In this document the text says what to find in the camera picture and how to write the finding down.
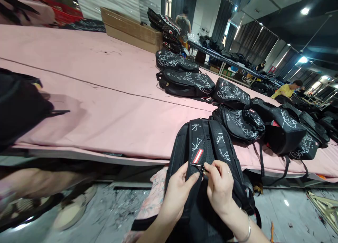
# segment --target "pink table cover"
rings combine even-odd
[[[0,25],[0,66],[41,78],[56,109],[71,113],[46,119],[18,144],[74,147],[134,158],[169,159],[180,127],[207,118],[214,106],[166,94],[158,87],[155,55],[104,33]],[[205,71],[216,82],[217,75]],[[276,106],[271,98],[238,85]],[[260,169],[258,144],[235,146],[242,169]],[[263,149],[266,171],[285,162]],[[338,147],[318,149],[309,172],[338,181]],[[289,173],[304,173],[292,160]]]

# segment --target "person in yellow shirt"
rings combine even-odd
[[[280,87],[280,89],[278,89],[272,96],[271,98],[274,99],[276,98],[278,95],[283,95],[285,97],[288,97],[290,98],[293,94],[293,92],[302,87],[303,85],[303,82],[301,80],[295,80],[292,84],[285,84],[285,85],[282,85]]]

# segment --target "silver bangle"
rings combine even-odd
[[[242,240],[242,241],[239,240],[239,241],[238,241],[238,242],[240,242],[240,243],[247,242],[247,241],[249,240],[249,238],[250,238],[250,235],[251,235],[250,217],[249,217],[249,215],[247,214],[247,212],[246,212],[245,210],[242,210],[242,211],[244,211],[245,214],[248,216],[249,231],[248,231],[248,234],[247,234],[247,236],[245,237],[244,240]]]

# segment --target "yellow shirt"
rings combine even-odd
[[[283,91],[283,92],[286,94],[286,96],[289,97],[289,98],[292,96],[292,94],[293,94],[293,92],[294,92],[293,89],[290,89],[290,88],[289,88],[289,84],[285,84],[285,85],[282,85],[282,86],[280,87],[280,89],[278,89],[278,90],[271,96],[271,98],[272,98],[272,99],[276,98],[278,95],[281,94],[281,91]]]

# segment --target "white wall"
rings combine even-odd
[[[161,0],[78,0],[85,18],[102,20],[100,7],[107,7],[137,21],[148,21],[145,10],[148,7],[161,12]]]
[[[271,52],[269,53],[269,55],[265,59],[266,64],[265,64],[264,71],[268,72],[270,70],[270,68],[272,67],[273,63],[275,62],[275,60],[280,55],[280,53],[283,50],[283,48],[285,47],[285,45],[286,45],[286,42],[284,42],[281,39],[279,39],[276,42],[275,46],[272,48]]]
[[[192,32],[197,35],[212,35],[221,0],[197,0]]]

